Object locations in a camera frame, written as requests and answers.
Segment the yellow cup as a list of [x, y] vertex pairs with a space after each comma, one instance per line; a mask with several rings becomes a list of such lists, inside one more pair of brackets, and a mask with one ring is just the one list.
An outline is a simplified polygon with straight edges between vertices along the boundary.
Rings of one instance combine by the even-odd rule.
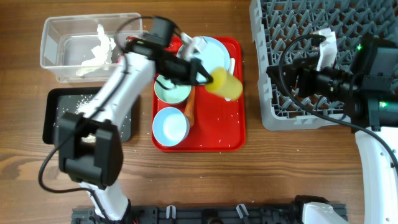
[[212, 83], [205, 84], [207, 92], [214, 95], [237, 100], [243, 93], [243, 84], [223, 67], [218, 67], [211, 72]]

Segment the blue bowl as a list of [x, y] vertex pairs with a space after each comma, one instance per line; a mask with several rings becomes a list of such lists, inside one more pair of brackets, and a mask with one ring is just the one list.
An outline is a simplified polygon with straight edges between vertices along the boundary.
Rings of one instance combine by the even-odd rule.
[[152, 133], [156, 141], [165, 147], [181, 143], [188, 136], [189, 130], [187, 117], [174, 107], [161, 109], [152, 122]]

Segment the white rice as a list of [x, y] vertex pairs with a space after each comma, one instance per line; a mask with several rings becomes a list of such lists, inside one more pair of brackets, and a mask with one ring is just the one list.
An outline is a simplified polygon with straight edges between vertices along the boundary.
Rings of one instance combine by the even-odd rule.
[[[53, 122], [53, 141], [58, 143], [58, 121], [65, 112], [80, 114], [86, 105], [94, 97], [94, 94], [88, 95], [63, 95], [58, 98], [58, 105], [55, 110], [55, 121]], [[120, 127], [120, 137], [122, 142], [128, 142], [132, 136], [131, 130], [132, 111], [129, 110], [123, 119]]]

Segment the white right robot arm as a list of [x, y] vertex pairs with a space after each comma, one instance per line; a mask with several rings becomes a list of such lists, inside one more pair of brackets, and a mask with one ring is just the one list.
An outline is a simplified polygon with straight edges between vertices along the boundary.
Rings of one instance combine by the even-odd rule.
[[281, 92], [302, 105], [302, 99], [319, 94], [343, 103], [346, 126], [355, 136], [363, 170], [364, 221], [397, 222], [397, 44], [370, 35], [356, 44], [348, 72], [334, 68], [337, 43], [334, 34], [305, 36], [318, 49], [316, 57], [280, 60], [268, 68]]

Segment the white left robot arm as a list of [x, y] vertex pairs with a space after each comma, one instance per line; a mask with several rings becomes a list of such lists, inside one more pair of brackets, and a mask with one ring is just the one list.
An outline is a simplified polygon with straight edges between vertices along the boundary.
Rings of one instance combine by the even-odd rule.
[[197, 74], [213, 79], [193, 54], [207, 46], [202, 37], [181, 32], [180, 57], [167, 51], [178, 26], [164, 17], [153, 17], [150, 32], [121, 44], [121, 58], [109, 80], [80, 114], [65, 113], [58, 123], [59, 169], [87, 191], [97, 216], [104, 223], [128, 223], [131, 203], [123, 194], [118, 176], [123, 166], [119, 129], [144, 87], [159, 73], [176, 85], [199, 85]]

